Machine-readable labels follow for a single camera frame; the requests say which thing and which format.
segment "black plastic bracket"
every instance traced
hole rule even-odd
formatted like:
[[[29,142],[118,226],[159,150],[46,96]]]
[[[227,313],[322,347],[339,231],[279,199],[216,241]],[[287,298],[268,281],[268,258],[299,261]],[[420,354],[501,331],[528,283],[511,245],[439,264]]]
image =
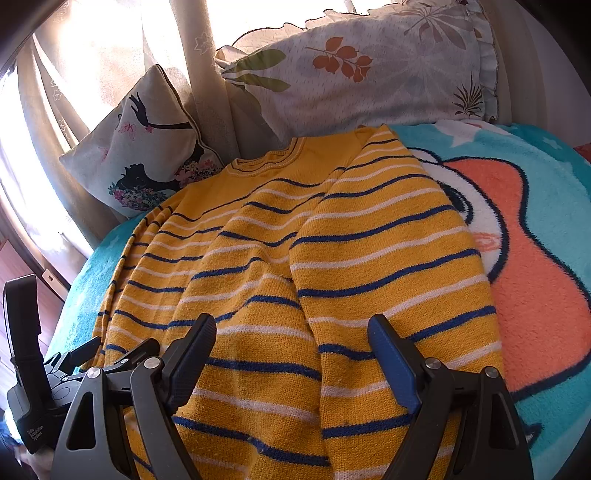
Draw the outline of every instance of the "black plastic bracket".
[[[382,480],[427,480],[454,408],[462,421],[445,480],[533,480],[521,421],[496,368],[475,374],[425,359],[382,314],[369,320],[368,340],[394,397],[413,415]]]

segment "orange leaf print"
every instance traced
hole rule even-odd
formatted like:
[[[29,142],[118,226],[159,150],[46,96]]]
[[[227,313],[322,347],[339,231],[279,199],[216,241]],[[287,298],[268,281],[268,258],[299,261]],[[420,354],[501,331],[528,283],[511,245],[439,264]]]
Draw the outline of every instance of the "orange leaf print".
[[[326,71],[330,72],[330,73],[334,73],[339,69],[339,67],[340,67],[339,61],[336,58],[331,57],[329,59],[329,64],[326,66]]]
[[[353,76],[353,67],[348,63],[343,63],[343,66],[340,68],[340,71],[343,72],[348,79]]]
[[[340,47],[341,42],[343,41],[343,37],[332,37],[326,41],[325,49],[327,51],[335,51],[337,48]]]
[[[344,47],[339,48],[339,51],[336,54],[342,59],[354,59],[357,56],[357,50],[349,45],[345,45]]]
[[[327,55],[318,55],[317,57],[312,60],[312,65],[314,68],[323,69],[329,64],[329,58]]]
[[[355,74],[353,75],[353,81],[355,83],[359,83],[361,80],[363,80],[363,75],[361,75],[361,70],[355,69]]]
[[[355,62],[360,67],[366,67],[370,63],[372,63],[372,59],[370,59],[367,55],[361,55],[357,61]]]

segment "decorative cushion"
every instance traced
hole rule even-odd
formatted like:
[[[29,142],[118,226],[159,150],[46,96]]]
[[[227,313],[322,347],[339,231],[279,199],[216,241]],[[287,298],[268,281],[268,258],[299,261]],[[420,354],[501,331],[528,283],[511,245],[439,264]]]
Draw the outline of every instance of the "decorative cushion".
[[[128,217],[222,169],[159,65],[60,161],[88,192]]]
[[[490,25],[476,2],[445,2],[409,0],[369,15],[327,10],[305,30],[247,33],[216,57],[233,61],[222,77],[251,95],[282,142],[358,125],[496,117]],[[248,55],[236,60],[240,52]],[[491,52],[491,74],[481,75],[481,54]]]

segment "red fabric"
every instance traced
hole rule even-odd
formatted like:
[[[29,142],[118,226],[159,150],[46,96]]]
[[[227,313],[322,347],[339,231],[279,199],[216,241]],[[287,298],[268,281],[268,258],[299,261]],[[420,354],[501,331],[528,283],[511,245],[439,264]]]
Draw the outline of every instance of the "red fabric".
[[[591,163],[591,143],[574,148],[581,157]]]

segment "beige curtain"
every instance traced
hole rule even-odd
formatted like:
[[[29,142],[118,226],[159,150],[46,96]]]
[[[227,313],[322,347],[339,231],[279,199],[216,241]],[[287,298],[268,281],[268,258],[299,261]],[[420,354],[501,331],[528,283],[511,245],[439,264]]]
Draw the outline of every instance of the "beige curtain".
[[[236,157],[259,157],[282,145],[243,91],[221,78],[218,63],[223,65],[223,56],[216,58],[216,49],[232,44],[249,30],[278,28],[286,21],[303,27],[307,19],[322,16],[326,8],[366,13],[383,3],[65,1],[22,48],[16,74],[27,137],[65,209],[64,221],[71,225],[53,230],[46,225],[41,232],[31,223],[33,205],[42,199],[22,188],[29,181],[26,175],[9,173],[10,165],[17,165],[11,157],[4,162],[0,177],[15,187],[7,192],[11,201],[11,195],[23,198],[13,203],[25,230],[52,263],[61,262],[61,269],[67,271],[64,277],[72,279],[92,248],[125,220],[86,192],[62,167],[59,157],[92,131],[152,65],[158,63],[167,72],[203,139],[224,163]],[[44,250],[39,239],[54,235],[61,238],[61,244],[56,240],[51,252]]]

